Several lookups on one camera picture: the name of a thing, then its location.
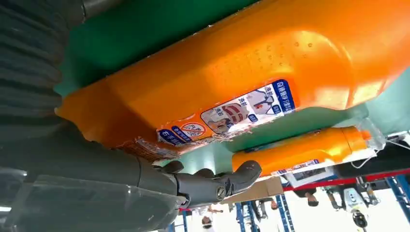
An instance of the warning icon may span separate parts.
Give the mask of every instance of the warning icon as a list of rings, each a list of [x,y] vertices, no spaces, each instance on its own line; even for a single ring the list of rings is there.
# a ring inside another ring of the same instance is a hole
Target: warning icon
[[[205,127],[196,122],[189,122],[181,127],[181,130],[190,138],[195,138],[205,133]]]

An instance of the screw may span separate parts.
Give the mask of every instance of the screw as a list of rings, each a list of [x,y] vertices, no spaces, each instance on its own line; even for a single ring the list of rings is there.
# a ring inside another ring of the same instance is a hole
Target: screw
[[[217,189],[217,196],[218,199],[224,199],[225,198],[225,187],[224,186],[219,186]]]

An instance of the orange plastic jug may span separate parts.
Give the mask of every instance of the orange plastic jug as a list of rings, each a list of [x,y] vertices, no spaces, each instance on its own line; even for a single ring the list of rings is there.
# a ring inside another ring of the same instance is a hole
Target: orange plastic jug
[[[378,96],[410,64],[410,1],[263,0],[68,96],[89,140],[149,160],[312,106]]]
[[[327,159],[338,164],[355,151],[383,149],[385,139],[381,132],[370,121],[365,120],[361,125],[365,128],[326,128],[235,153],[233,169],[254,160],[261,165],[262,176],[282,175]]]

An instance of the red rail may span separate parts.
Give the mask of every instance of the red rail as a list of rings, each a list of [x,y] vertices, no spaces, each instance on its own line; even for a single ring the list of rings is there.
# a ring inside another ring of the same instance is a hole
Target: red rail
[[[389,176],[401,175],[401,174],[409,174],[410,169],[405,169],[402,171],[395,171],[389,173],[380,173],[380,174],[373,174],[367,175],[367,181],[375,181],[378,179],[383,179]],[[283,187],[283,191],[292,191],[298,189],[313,189],[317,187],[324,187],[324,186],[332,186],[332,185],[345,185],[345,184],[353,184],[356,183],[356,178],[348,178],[348,179],[337,179],[337,180],[328,180],[328,181],[321,181],[321,182],[314,182],[306,185],[299,186],[297,188],[293,188],[292,186]]]

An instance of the cardboard box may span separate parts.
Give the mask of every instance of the cardboard box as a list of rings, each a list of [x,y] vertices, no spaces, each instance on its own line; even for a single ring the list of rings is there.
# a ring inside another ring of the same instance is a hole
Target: cardboard box
[[[256,182],[247,191],[225,199],[221,202],[221,204],[252,201],[279,194],[283,194],[280,178],[271,177],[269,179]]]

